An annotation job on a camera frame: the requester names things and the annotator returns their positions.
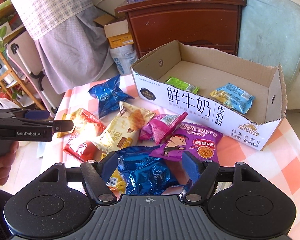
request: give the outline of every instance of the purple snack package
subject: purple snack package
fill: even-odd
[[[217,144],[221,138],[222,133],[211,128],[182,122],[168,142],[153,150],[149,156],[179,162],[182,160],[182,153],[189,151],[199,160],[218,162]]]

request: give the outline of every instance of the checkered tablecloth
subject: checkered tablecloth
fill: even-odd
[[[68,90],[61,102],[56,120],[61,119],[64,113],[69,114],[79,107],[97,114],[98,101],[89,95],[88,90],[100,83],[102,81]],[[129,102],[136,106],[155,111],[157,114],[172,113],[140,99],[131,75],[121,77],[120,88],[125,93],[135,97],[134,100]],[[107,125],[116,114],[112,113],[101,120]],[[74,167],[80,164],[75,158],[62,151],[67,139],[68,137],[58,139],[54,135],[53,141],[47,143],[42,161],[42,171],[45,171],[57,162],[64,162],[67,167]],[[289,236],[293,240],[300,240],[300,141],[287,119],[283,120],[262,152],[227,136],[221,139],[217,150],[221,166],[234,166],[236,162],[245,162],[294,201],[297,207],[297,217]]]

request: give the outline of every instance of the open cardboard box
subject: open cardboard box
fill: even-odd
[[[281,66],[263,66],[217,49],[172,41],[132,66],[139,96],[213,128],[258,150],[285,117],[287,96]],[[164,82],[170,76],[194,86],[192,94]],[[228,82],[256,98],[246,115],[218,103],[210,93]]]

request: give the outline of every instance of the plaid cloth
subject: plaid cloth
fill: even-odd
[[[98,101],[89,95],[88,90],[103,82],[93,82],[68,90],[61,102],[56,120],[60,119],[64,113],[69,114],[79,107],[97,114]],[[157,114],[172,114],[171,111],[140,99],[132,75],[121,77],[120,88],[135,97],[134,100],[129,101],[130,103],[155,111]],[[101,120],[107,125],[116,114],[110,114]],[[67,139],[68,137],[58,139],[54,136],[53,141],[47,143],[42,161],[42,171],[57,162],[64,162],[67,167],[80,165],[78,160],[62,151]],[[300,240],[300,141],[287,119],[283,120],[262,152],[227,136],[221,139],[217,150],[221,166],[234,166],[236,162],[245,162],[294,201],[297,207],[297,217],[289,236],[293,240]],[[178,163],[168,165],[171,169],[173,168],[172,172],[181,184],[187,181],[187,177]]]
[[[34,40],[71,16],[93,6],[92,0],[11,0],[11,2]]]

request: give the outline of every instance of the light blue snack package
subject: light blue snack package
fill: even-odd
[[[228,83],[223,87],[217,88],[210,93],[212,97],[220,101],[231,109],[234,109],[242,114],[246,114],[251,108],[254,96],[250,95],[247,91]]]

